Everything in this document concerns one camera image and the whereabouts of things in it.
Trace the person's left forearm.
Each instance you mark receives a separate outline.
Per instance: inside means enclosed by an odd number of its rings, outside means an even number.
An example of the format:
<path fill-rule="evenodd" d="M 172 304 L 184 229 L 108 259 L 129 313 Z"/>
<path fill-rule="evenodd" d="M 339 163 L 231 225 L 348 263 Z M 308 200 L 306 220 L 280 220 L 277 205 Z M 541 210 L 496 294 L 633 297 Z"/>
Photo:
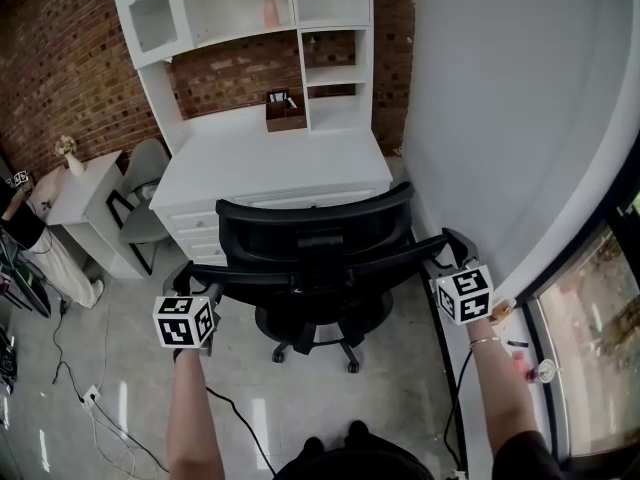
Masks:
<path fill-rule="evenodd" d="M 168 420 L 170 480 L 225 480 L 205 376 L 194 349 L 181 351 Z"/>

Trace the small white side cabinet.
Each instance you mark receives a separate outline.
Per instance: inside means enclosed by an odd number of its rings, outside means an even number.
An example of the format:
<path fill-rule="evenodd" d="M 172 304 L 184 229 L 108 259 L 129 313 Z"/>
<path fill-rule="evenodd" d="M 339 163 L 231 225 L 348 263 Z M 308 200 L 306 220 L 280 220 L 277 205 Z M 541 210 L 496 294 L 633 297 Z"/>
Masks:
<path fill-rule="evenodd" d="M 86 162 L 80 178 L 67 173 L 45 222 L 63 227 L 113 278 L 139 280 L 147 273 L 133 250 L 120 240 L 120 228 L 107 206 L 108 196 L 123 180 L 117 166 L 120 155 L 115 151 Z"/>

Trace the black mesh office chair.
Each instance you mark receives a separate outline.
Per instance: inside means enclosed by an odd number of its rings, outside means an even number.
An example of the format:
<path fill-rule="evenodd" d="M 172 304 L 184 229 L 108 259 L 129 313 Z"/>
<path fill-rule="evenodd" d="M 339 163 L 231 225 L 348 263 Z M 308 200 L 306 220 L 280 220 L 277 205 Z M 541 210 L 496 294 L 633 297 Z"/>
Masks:
<path fill-rule="evenodd" d="M 404 182 L 360 202 L 307 209 L 266 209 L 226 200 L 216 204 L 226 265 L 197 264 L 191 282 L 224 286 L 223 295 L 252 305 L 259 328 L 287 348 L 307 355 L 318 347 L 321 325 L 336 324 L 337 339 L 357 373 L 353 352 L 393 306 L 391 289 L 415 275 L 447 245 L 441 233 L 412 239 L 411 199 Z"/>

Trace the white desk with hutch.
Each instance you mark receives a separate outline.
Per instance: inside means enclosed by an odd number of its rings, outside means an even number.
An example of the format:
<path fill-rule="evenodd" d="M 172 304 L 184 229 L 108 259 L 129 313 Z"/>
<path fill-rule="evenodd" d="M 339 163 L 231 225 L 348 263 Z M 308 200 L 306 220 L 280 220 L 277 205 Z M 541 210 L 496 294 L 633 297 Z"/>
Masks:
<path fill-rule="evenodd" d="M 216 203 L 309 208 L 386 191 L 391 175 L 371 129 L 374 0 L 115 0 L 126 44 L 171 159 L 151 208 L 186 256 L 222 265 Z M 294 77 L 254 104 L 215 107 L 222 69 L 204 94 L 179 92 L 169 71 L 188 54 L 242 40 L 281 39 Z M 270 133 L 266 93 L 300 89 L 307 127 Z"/>

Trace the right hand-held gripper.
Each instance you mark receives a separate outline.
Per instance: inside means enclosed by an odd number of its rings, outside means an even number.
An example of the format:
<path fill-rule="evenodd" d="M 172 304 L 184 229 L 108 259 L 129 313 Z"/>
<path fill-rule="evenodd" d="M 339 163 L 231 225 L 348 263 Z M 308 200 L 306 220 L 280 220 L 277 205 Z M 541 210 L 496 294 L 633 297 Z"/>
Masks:
<path fill-rule="evenodd" d="M 464 234 L 443 228 L 453 253 L 441 251 L 424 263 L 437 307 L 456 325 L 487 318 L 492 309 L 493 283 L 488 267 L 479 262 L 476 244 Z"/>

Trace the brown organizer box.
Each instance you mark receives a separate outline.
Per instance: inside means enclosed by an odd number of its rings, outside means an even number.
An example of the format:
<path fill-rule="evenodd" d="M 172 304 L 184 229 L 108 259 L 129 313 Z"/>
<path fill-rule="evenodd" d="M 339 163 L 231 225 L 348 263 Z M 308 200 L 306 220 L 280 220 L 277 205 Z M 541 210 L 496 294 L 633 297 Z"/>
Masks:
<path fill-rule="evenodd" d="M 276 89 L 266 93 L 265 121 L 270 133 L 307 127 L 304 97 L 300 89 Z"/>

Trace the pink notebook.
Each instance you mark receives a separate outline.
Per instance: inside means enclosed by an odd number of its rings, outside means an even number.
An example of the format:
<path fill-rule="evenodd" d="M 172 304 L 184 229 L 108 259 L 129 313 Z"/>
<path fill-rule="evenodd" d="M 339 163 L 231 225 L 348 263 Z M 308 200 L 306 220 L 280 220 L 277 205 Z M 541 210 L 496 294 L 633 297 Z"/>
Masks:
<path fill-rule="evenodd" d="M 536 382 L 536 373 L 534 367 L 527 361 L 523 351 L 514 351 L 512 359 L 520 376 L 529 384 Z"/>

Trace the person's right forearm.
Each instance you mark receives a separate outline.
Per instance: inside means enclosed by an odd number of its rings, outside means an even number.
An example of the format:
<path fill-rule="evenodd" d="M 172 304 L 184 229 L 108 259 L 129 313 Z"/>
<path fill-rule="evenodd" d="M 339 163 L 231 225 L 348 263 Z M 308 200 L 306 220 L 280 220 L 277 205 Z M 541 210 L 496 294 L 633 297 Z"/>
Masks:
<path fill-rule="evenodd" d="M 467 325 L 493 455 L 514 436 L 538 431 L 526 381 L 487 319 Z"/>

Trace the person's black clothing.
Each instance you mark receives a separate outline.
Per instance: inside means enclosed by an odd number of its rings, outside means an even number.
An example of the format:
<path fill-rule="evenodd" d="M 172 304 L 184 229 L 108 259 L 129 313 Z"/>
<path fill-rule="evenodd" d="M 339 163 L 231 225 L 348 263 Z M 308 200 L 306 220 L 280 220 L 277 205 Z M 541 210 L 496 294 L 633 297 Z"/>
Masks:
<path fill-rule="evenodd" d="M 345 446 L 303 451 L 273 480 L 435 480 L 414 455 L 371 433 L 349 435 Z M 563 480 L 540 433 L 510 438 L 494 457 L 491 480 Z"/>

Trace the grey chair with black legs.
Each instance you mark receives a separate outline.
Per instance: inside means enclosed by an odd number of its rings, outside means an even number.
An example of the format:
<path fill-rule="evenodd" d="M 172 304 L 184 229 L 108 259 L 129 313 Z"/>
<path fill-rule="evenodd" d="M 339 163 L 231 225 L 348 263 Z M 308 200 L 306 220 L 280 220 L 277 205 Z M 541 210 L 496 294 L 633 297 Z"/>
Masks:
<path fill-rule="evenodd" d="M 152 274 L 152 264 L 144 258 L 139 246 L 155 244 L 170 236 L 150 208 L 169 161 L 165 147 L 158 140 L 140 142 L 131 154 L 120 187 L 113 189 L 106 200 L 119 228 L 120 241 L 131 248 L 149 275 Z"/>

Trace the black window frame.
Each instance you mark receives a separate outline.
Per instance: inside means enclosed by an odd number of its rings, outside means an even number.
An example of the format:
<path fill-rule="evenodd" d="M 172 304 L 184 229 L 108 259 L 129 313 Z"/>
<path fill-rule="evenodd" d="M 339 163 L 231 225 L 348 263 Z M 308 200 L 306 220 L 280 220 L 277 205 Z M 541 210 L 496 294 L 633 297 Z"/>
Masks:
<path fill-rule="evenodd" d="M 523 306 L 563 468 L 616 476 L 640 455 L 640 191 L 562 258 Z"/>

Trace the white vase with flowers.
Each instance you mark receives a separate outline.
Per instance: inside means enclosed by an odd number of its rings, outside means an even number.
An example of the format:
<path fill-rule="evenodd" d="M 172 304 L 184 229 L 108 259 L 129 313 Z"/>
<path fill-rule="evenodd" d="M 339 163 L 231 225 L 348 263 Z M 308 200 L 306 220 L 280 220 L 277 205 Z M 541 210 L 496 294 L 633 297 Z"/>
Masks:
<path fill-rule="evenodd" d="M 80 178 L 84 174 L 85 168 L 76 157 L 76 150 L 77 144 L 69 135 L 62 135 L 54 146 L 54 154 L 64 158 L 71 174 L 76 178 Z"/>

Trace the orange drink bottle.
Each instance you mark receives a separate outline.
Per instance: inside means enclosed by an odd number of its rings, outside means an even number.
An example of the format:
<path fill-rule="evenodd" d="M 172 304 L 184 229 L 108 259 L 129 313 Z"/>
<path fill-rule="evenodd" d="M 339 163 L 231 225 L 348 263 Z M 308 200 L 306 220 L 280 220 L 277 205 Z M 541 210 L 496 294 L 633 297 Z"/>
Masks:
<path fill-rule="evenodd" d="M 496 304 L 491 314 L 489 315 L 489 322 L 492 326 L 497 326 L 508 318 L 517 306 L 515 299 L 505 299 Z"/>

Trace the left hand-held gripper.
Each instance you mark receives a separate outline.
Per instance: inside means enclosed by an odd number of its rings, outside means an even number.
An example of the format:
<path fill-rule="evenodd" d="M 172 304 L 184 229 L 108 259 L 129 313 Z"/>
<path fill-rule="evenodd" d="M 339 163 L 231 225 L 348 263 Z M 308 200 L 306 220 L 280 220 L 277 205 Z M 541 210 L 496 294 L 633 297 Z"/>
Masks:
<path fill-rule="evenodd" d="M 212 354 L 213 336 L 221 317 L 216 307 L 224 286 L 212 283 L 202 294 L 191 294 L 192 262 L 177 267 L 163 282 L 162 295 L 153 308 L 153 320 L 160 344 L 173 350 L 199 350 Z"/>

